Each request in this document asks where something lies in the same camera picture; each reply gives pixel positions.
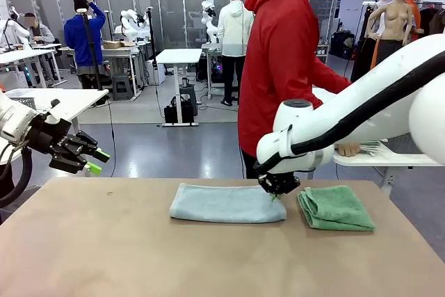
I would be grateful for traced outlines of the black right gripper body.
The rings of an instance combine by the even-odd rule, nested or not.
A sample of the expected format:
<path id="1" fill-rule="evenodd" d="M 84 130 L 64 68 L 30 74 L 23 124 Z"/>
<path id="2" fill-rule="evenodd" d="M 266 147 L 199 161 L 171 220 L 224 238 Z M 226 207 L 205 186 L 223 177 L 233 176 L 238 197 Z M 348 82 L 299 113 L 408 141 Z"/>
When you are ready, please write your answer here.
<path id="1" fill-rule="evenodd" d="M 254 171 L 259 185 L 265 192 L 272 195 L 288 194 L 300 185 L 300 179 L 294 175 L 294 172 L 277 174 L 266 172 L 257 162 L 254 163 Z"/>

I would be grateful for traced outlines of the person's right hand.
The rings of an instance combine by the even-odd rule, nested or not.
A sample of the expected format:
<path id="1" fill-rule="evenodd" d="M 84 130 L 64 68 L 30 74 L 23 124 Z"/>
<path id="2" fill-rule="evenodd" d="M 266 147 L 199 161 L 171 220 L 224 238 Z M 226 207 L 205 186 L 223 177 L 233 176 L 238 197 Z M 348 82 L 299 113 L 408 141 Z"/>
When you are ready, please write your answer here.
<path id="1" fill-rule="evenodd" d="M 336 144 L 340 156 L 352 157 L 360 153 L 360 143 Z"/>

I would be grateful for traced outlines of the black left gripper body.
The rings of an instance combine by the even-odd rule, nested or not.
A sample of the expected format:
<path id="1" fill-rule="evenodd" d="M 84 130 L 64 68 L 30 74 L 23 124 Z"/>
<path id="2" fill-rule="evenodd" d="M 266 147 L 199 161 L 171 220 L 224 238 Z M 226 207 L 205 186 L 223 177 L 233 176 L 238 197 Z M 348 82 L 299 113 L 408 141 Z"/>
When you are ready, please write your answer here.
<path id="1" fill-rule="evenodd" d="M 71 169 L 67 150 L 60 144 L 70 130 L 71 123 L 60 119 L 55 124 L 46 122 L 48 115 L 37 115 L 32 119 L 27 131 L 28 147 L 42 154 L 50 154 L 49 166 L 55 169 Z"/>

